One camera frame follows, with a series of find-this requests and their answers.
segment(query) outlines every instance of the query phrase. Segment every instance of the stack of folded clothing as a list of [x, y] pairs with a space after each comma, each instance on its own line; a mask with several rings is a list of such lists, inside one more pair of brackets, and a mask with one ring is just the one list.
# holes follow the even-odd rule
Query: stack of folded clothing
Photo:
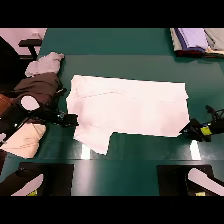
[[177, 56], [224, 58], [224, 28], [170, 28]]

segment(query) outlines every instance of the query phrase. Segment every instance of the green table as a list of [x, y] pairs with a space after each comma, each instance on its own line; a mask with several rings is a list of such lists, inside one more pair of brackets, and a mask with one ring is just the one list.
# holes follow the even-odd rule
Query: green table
[[[48, 29], [40, 55], [47, 55], [51, 51], [65, 54], [59, 76], [68, 92], [60, 100], [59, 106], [62, 110], [66, 110], [65, 99], [74, 74], [184, 82], [189, 95], [189, 114], [200, 122], [210, 119], [205, 111], [207, 104], [216, 109], [224, 108], [224, 60], [176, 58], [167, 28]], [[29, 161], [77, 162], [81, 158], [82, 144], [72, 139], [73, 133], [73, 128], [48, 124], [48, 131], [41, 140], [35, 158]], [[203, 163], [214, 161], [220, 167], [224, 159], [223, 137], [224, 135], [220, 134], [213, 136], [211, 143], [198, 143]], [[191, 141], [183, 136], [166, 138], [114, 133], [107, 155], [91, 151], [91, 159], [94, 161], [89, 162], [144, 162], [149, 167], [150, 163], [155, 165], [156, 161], [158, 164], [190, 162], [190, 144]], [[0, 181], [18, 167], [12, 166], [12, 163], [17, 164], [16, 161], [21, 159], [8, 155]]]

